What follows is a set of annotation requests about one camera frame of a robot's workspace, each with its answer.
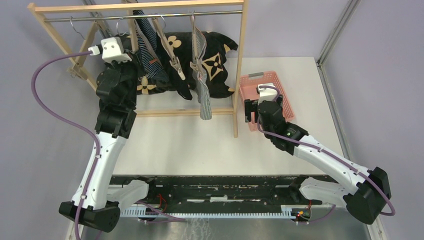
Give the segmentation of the navy striped underwear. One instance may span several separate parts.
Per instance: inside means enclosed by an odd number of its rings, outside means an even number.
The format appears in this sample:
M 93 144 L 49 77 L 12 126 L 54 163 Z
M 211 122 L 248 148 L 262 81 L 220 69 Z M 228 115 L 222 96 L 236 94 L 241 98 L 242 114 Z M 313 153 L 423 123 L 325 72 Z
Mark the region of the navy striped underwear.
M 158 40 L 156 31 L 148 18 L 136 18 L 134 22 L 136 23 L 138 56 L 147 73 L 147 79 L 169 83 L 169 76 L 156 54 Z

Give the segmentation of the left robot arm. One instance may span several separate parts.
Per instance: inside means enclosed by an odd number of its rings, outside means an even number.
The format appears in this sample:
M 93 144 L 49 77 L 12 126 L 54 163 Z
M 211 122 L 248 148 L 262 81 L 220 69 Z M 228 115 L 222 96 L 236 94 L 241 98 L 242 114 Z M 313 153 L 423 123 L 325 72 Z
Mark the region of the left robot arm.
M 122 211 L 139 200 L 154 202 L 158 191 L 136 178 L 108 194 L 113 170 L 134 125 L 137 82 L 144 70 L 138 58 L 129 52 L 107 58 L 105 64 L 106 69 L 97 78 L 99 114 L 94 131 L 88 131 L 93 138 L 92 152 L 80 185 L 58 211 L 76 226 L 109 233 Z

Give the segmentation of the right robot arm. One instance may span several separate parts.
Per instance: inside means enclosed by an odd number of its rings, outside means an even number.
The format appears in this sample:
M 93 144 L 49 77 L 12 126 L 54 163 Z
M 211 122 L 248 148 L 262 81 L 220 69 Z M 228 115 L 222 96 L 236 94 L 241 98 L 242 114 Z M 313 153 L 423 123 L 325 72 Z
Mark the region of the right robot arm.
M 396 214 L 387 172 L 380 167 L 369 169 L 338 155 L 302 127 L 286 121 L 281 96 L 262 102 L 246 99 L 244 114 L 246 122 L 254 121 L 277 149 L 314 165 L 333 179 L 328 182 L 311 176 L 297 177 L 288 191 L 292 202 L 329 203 L 346 209 L 367 225 L 380 215 Z

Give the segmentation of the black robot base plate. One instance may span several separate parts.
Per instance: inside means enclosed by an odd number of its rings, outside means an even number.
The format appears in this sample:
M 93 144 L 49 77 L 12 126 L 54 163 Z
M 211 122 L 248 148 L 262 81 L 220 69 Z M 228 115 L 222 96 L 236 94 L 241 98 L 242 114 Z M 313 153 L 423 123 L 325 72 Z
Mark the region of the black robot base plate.
M 277 213 L 282 205 L 322 205 L 322 201 L 308 200 L 291 188 L 292 175 L 114 175 L 110 184 L 124 187 L 132 180 L 149 184 L 142 202 L 169 215 Z

